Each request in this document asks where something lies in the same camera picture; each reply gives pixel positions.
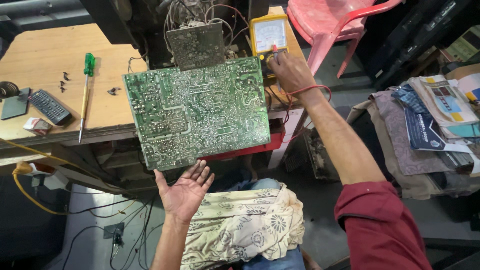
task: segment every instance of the cream cloth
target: cream cloth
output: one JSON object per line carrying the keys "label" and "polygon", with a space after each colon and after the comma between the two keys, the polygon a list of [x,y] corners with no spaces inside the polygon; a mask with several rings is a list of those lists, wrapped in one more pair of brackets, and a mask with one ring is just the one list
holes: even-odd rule
{"label": "cream cloth", "polygon": [[181,270],[211,269],[227,262],[284,257],[302,243],[303,204],[280,189],[207,193],[192,218]]}

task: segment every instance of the green screwdriver handle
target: green screwdriver handle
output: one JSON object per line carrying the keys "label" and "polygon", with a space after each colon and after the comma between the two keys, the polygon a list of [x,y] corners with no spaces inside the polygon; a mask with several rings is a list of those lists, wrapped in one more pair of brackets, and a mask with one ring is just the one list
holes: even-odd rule
{"label": "green screwdriver handle", "polygon": [[93,77],[93,69],[94,68],[95,68],[95,57],[93,57],[93,54],[88,52],[88,53],[85,54],[84,74],[88,75],[90,77]]}

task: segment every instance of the small box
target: small box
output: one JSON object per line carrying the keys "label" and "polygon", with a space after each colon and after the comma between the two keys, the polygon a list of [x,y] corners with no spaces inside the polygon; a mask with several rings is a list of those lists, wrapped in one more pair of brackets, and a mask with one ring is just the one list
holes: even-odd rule
{"label": "small box", "polygon": [[52,127],[51,124],[41,118],[30,117],[24,124],[24,129],[36,135],[46,135]]}

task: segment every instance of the remote control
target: remote control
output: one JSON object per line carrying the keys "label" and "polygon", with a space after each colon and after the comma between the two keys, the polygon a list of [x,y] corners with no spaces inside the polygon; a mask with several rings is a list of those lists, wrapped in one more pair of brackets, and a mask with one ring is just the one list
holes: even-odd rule
{"label": "remote control", "polygon": [[54,125],[64,125],[72,118],[72,114],[67,109],[42,89],[29,96],[28,100]]}

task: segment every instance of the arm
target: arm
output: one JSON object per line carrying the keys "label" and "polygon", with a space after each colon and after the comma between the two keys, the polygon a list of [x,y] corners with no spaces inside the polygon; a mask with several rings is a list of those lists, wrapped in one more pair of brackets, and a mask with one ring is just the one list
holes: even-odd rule
{"label": "arm", "polygon": [[[303,59],[280,53],[271,69],[287,92],[316,85]],[[410,211],[370,151],[319,88],[295,95],[306,108],[344,185],[335,218],[346,231],[352,269],[431,269]]]}
{"label": "arm", "polygon": [[214,174],[207,179],[210,169],[205,165],[205,160],[198,161],[173,186],[168,186],[163,174],[155,170],[155,181],[165,208],[165,223],[150,270],[180,269],[190,220],[214,179]]}
{"label": "arm", "polygon": [[[303,59],[280,53],[278,62],[270,61],[286,92],[316,85]],[[385,181],[370,151],[345,120],[330,106],[319,88],[295,95],[304,105],[327,149],[342,184]]]}

